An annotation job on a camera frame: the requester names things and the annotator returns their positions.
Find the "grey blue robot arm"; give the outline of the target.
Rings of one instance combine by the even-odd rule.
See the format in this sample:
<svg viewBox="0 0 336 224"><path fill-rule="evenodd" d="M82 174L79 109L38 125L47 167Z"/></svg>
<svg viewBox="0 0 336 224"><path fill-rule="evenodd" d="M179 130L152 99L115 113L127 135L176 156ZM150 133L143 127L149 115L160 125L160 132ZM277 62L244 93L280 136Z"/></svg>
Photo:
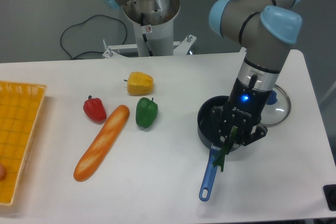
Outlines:
<svg viewBox="0 0 336 224"><path fill-rule="evenodd" d="M134 24L139 56L170 56L172 21L179 0L105 0L111 8L123 7ZM228 96L206 101L197 116L203 144L219 149L249 145L267 134L262 111L273 94L276 80L302 25L291 8L301 0L218 0L208 23L222 37L238 42L246 54Z"/></svg>

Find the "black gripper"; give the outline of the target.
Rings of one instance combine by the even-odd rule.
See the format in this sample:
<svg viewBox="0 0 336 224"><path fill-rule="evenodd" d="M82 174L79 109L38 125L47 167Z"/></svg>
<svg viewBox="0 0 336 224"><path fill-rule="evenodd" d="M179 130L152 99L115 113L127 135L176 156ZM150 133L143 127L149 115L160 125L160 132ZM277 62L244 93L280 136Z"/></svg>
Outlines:
<svg viewBox="0 0 336 224"><path fill-rule="evenodd" d="M260 121L261 112L268 100L268 92L258 91L255 88L256 84L256 77L252 77L249 84L244 84L237 79L224 107L211 108L214 143L224 143L228 139L228 128L233 126L238 127L235 142L238 145L247 146L266 136L268 129Z"/></svg>

